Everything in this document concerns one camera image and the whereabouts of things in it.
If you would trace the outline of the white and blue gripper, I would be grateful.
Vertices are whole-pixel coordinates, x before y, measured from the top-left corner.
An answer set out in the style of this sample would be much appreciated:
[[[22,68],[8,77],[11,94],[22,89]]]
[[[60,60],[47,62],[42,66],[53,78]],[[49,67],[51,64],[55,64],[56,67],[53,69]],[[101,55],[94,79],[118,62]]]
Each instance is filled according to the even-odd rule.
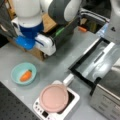
[[[34,27],[26,28],[19,24],[18,18],[15,18],[12,20],[12,25],[18,35],[18,37],[15,39],[15,42],[19,46],[27,50],[38,48],[48,56],[51,56],[56,52],[54,40],[42,34],[42,23]]]

